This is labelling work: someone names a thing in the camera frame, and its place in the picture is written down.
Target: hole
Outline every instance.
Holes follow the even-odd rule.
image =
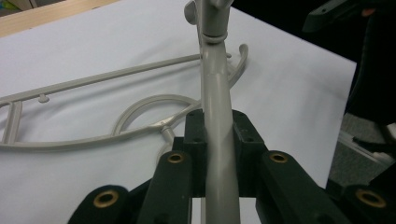
[[[275,162],[283,163],[283,162],[287,162],[288,161],[288,158],[285,155],[282,155],[280,153],[271,154],[270,158],[271,158],[272,161],[275,161]]]
[[[192,141],[194,141],[194,143],[200,143],[200,142],[202,142],[202,139],[201,138],[194,138],[194,139],[192,139]]]
[[[159,214],[154,218],[154,224],[168,224],[168,223],[169,223],[168,214]]]
[[[317,216],[317,222],[320,224],[334,224],[334,219],[327,214],[321,214]]]
[[[98,194],[93,200],[93,205],[98,208],[106,208],[117,201],[119,194],[114,190],[106,190]]]
[[[181,161],[184,161],[184,157],[181,154],[175,153],[168,157],[168,161],[172,163],[179,163]]]
[[[356,190],[356,197],[358,197],[361,202],[372,207],[384,208],[387,206],[387,203],[381,196],[368,189]]]
[[[114,198],[113,195],[111,194],[105,194],[102,197],[99,198],[99,202],[101,203],[108,203]]]
[[[378,198],[376,198],[374,195],[371,194],[363,194],[362,197],[367,200],[370,201],[372,203],[379,203]]]

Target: black mechanical part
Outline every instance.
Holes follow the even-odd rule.
[[[271,195],[282,217],[281,222],[274,222],[269,215],[265,215],[265,210],[258,211],[262,221],[270,219],[271,223],[350,223],[291,155],[268,151],[262,155],[261,162],[260,176],[265,186],[262,195]],[[269,207],[265,205],[264,199],[257,199],[259,209]]]
[[[173,150],[183,150],[192,157],[192,196],[205,197],[207,141],[202,109],[191,111],[186,116],[183,137],[176,137]]]
[[[396,223],[392,199],[377,190],[385,180],[327,195],[291,155],[268,151],[245,114],[233,111],[233,120],[240,197],[257,199],[262,223]],[[192,111],[185,137],[175,138],[152,179],[130,192],[119,186],[94,190],[69,224],[191,223],[191,198],[205,197],[206,147],[203,111]]]
[[[233,140],[239,197],[256,197],[259,173],[257,165],[262,153],[268,151],[248,116],[233,111]]]
[[[131,213],[128,190],[120,186],[103,186],[84,199],[69,219],[69,224],[121,224],[127,223]]]
[[[138,224],[191,223],[192,160],[183,151],[163,154],[152,177]]]
[[[347,21],[359,16],[365,8],[375,8],[376,14],[387,15],[395,6],[394,0],[331,0],[308,14],[303,32],[316,32],[330,24]]]
[[[369,186],[381,190],[381,192],[385,193],[391,200],[396,202],[396,162],[371,180]]]
[[[339,207],[353,223],[396,223],[394,202],[377,189],[364,185],[345,188]]]

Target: grey plastic frame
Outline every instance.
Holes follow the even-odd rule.
[[[246,59],[248,57],[248,47],[241,46],[240,52],[242,55],[241,61],[237,65],[236,68],[230,67],[232,74],[229,76],[230,84],[235,83],[236,80],[241,76],[243,67],[245,66]],[[21,112],[22,112],[22,104],[24,101],[31,100],[37,98],[40,103],[46,103],[49,99],[49,95],[67,91],[78,87],[88,86],[94,83],[107,81],[117,77],[125,77],[133,74],[146,72],[153,69],[162,68],[165,66],[170,66],[178,63],[186,63],[194,60],[199,60],[200,55],[191,55],[186,57],[175,58],[171,60],[166,60],[157,63],[149,63],[144,65],[139,65],[136,67],[126,68],[114,72],[104,73],[92,77],[84,77],[81,79],[76,79],[64,83],[59,83],[55,85],[51,85],[44,88],[39,88],[31,91],[24,91],[16,94],[12,94],[9,96],[0,98],[0,108],[6,105],[9,105],[8,114],[7,114],[7,122],[6,127],[3,133],[3,139],[0,143],[0,150],[22,150],[22,151],[59,151],[59,150],[73,150],[73,149],[81,149],[86,147],[94,147],[103,144],[110,144],[116,141],[120,141],[123,139],[133,138],[143,133],[150,132],[161,132],[166,127],[175,127],[177,122],[182,119],[186,114],[190,111],[199,108],[201,106],[201,102],[198,100],[194,100],[185,96],[179,95],[156,95],[151,96],[149,98],[143,99],[134,105],[130,106],[118,119],[116,122],[113,131],[110,134],[97,136],[93,138],[85,138],[78,139],[73,141],[62,141],[62,142],[18,142],[18,128],[20,126],[21,121]],[[125,122],[126,115],[129,117],[137,110],[145,105],[153,104],[159,101],[178,101],[185,103],[188,105],[185,109],[180,111],[179,113],[158,121],[154,124],[148,125],[146,127],[142,127],[139,129],[126,130],[123,131],[122,125]]]
[[[227,57],[231,56],[226,53],[224,40],[227,37],[232,2],[233,0],[195,0],[185,6],[186,20],[197,26],[200,54],[144,64],[1,97],[0,108],[9,105],[9,110],[0,150],[72,150],[102,146],[143,133],[161,132],[166,141],[162,148],[164,153],[172,147],[175,137],[173,128],[177,123],[192,110],[202,107],[205,111],[205,128],[208,136],[206,197],[202,203],[204,208],[202,223],[240,223],[230,88],[243,73],[248,57],[248,46],[240,46],[241,60],[236,67],[227,64]],[[38,98],[38,102],[44,104],[50,100],[48,96],[56,92],[194,60],[201,60],[202,102],[181,95],[154,95],[127,108],[116,121],[110,134],[62,142],[18,142],[24,101]],[[130,121],[130,117],[137,110],[160,101],[177,101],[187,106],[171,117],[146,127],[123,130],[124,124]]]

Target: vertical pole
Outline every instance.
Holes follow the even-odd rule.
[[[201,3],[202,99],[207,133],[206,224],[238,224],[239,192],[233,149],[227,37],[231,1]]]

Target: white table surface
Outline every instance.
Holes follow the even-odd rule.
[[[0,38],[0,96],[144,63],[198,53],[187,1],[122,0]],[[233,109],[253,122],[271,150],[292,155],[326,185],[355,63],[232,9],[227,51],[247,68],[231,89]],[[184,63],[50,95],[23,104],[18,141],[63,141],[107,134],[131,104],[154,94],[200,98],[199,62]],[[160,105],[132,127],[182,108]],[[7,108],[0,108],[0,133]],[[176,128],[182,136],[184,124]],[[84,150],[0,151],[0,223],[66,223],[103,185],[133,189],[152,177],[164,141],[159,133]],[[199,223],[194,203],[193,223]],[[242,223],[258,223],[254,200],[242,200]]]

